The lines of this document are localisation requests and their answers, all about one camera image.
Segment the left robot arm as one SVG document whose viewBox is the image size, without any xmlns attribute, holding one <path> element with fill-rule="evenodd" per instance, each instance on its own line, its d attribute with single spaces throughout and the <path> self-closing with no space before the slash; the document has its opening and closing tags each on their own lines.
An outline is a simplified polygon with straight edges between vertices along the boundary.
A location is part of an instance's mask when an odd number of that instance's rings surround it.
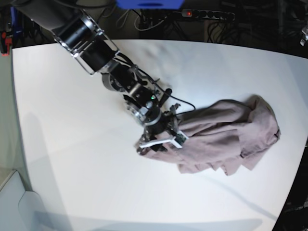
<svg viewBox="0 0 308 231">
<path fill-rule="evenodd" d="M 308 25 L 304 26 L 301 30 L 302 38 L 300 40 L 301 46 L 305 46 L 305 44 L 308 42 Z"/>
</svg>

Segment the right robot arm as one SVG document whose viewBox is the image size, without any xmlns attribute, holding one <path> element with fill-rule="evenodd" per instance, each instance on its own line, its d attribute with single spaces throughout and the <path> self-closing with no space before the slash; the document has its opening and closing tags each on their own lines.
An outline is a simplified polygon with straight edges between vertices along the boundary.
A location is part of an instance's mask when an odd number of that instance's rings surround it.
<svg viewBox="0 0 308 231">
<path fill-rule="evenodd" d="M 145 129 L 145 140 L 163 132 L 177 136 L 175 107 L 167 112 L 161 110 L 172 90 L 163 90 L 118 47 L 112 49 L 106 43 L 109 38 L 85 7 L 61 0 L 13 0 L 11 5 L 50 31 L 91 76 L 101 73 L 106 88 L 125 92 L 128 110 Z"/>
</svg>

